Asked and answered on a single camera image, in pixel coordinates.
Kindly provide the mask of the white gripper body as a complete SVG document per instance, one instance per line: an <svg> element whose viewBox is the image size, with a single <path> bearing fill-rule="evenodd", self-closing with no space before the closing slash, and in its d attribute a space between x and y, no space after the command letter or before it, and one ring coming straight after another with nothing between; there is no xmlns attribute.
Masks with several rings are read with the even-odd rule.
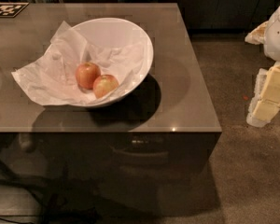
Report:
<svg viewBox="0 0 280 224"><path fill-rule="evenodd" d="M280 6L267 21L245 37L245 42L263 45L264 54L280 62Z"/></svg>

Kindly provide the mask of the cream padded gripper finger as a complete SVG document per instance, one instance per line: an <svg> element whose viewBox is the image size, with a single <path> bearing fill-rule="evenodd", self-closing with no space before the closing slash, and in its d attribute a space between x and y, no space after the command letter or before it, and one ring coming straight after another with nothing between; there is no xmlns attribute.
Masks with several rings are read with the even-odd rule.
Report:
<svg viewBox="0 0 280 224"><path fill-rule="evenodd" d="M280 62L276 62L269 70L260 68L246 122L254 127L264 127L279 111Z"/></svg>

